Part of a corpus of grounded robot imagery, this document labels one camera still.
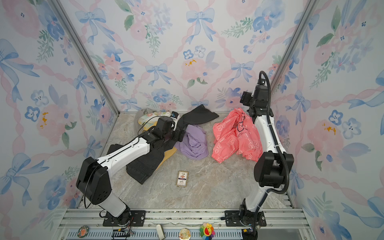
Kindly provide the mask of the pink printed cloth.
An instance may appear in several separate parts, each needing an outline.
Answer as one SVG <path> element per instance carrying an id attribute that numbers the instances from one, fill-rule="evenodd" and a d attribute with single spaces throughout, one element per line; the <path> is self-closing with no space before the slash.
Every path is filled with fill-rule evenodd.
<path id="1" fill-rule="evenodd" d="M 260 134 L 252 118 L 241 108 L 232 110 L 224 120 L 213 126 L 215 145 L 212 158 L 218 163 L 233 154 L 257 162 L 263 154 Z"/>

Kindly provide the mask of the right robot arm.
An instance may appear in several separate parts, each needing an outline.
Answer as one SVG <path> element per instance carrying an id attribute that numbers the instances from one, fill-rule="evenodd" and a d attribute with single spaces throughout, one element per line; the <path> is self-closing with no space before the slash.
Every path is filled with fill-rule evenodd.
<path id="1" fill-rule="evenodd" d="M 242 225 L 256 228 L 261 226 L 262 206 L 270 193 L 283 195 L 290 182 L 294 157 L 288 154 L 278 138 L 271 109 L 271 84 L 264 71 L 260 71 L 253 93 L 243 92 L 240 103 L 247 106 L 254 127 L 259 132 L 262 155 L 254 167 L 257 190 L 244 199 L 239 218 Z"/>

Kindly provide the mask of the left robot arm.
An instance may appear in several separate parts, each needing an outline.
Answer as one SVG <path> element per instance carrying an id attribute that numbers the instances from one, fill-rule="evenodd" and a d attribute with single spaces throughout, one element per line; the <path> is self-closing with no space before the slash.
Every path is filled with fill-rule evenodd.
<path id="1" fill-rule="evenodd" d="M 76 186 L 93 205 L 106 210 L 107 218 L 119 226 L 127 226 L 133 217 L 131 210 L 114 194 L 111 178 L 130 163 L 141 164 L 145 171 L 155 170 L 165 157 L 170 144 L 182 140 L 183 130 L 177 127 L 180 115 L 156 116 L 157 124 L 138 134 L 129 143 L 98 159 L 83 161 Z"/>

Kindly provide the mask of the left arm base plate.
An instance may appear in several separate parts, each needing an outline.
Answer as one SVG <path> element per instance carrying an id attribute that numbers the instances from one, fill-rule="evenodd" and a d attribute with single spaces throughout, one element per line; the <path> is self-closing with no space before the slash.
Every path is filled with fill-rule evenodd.
<path id="1" fill-rule="evenodd" d="M 143 227 L 146 211 L 125 211 L 119 217 L 106 212 L 103 227 Z"/>

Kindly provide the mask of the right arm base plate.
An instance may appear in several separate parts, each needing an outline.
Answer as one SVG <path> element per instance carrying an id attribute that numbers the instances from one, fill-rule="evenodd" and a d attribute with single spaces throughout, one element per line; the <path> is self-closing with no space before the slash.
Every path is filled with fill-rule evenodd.
<path id="1" fill-rule="evenodd" d="M 264 212 L 258 212 L 256 218 L 255 213 L 246 211 L 244 215 L 240 214 L 240 211 L 225 211 L 225 216 L 221 217 L 221 220 L 226 222 L 227 227 L 254 227 L 261 228 L 266 227 L 266 217 Z"/>

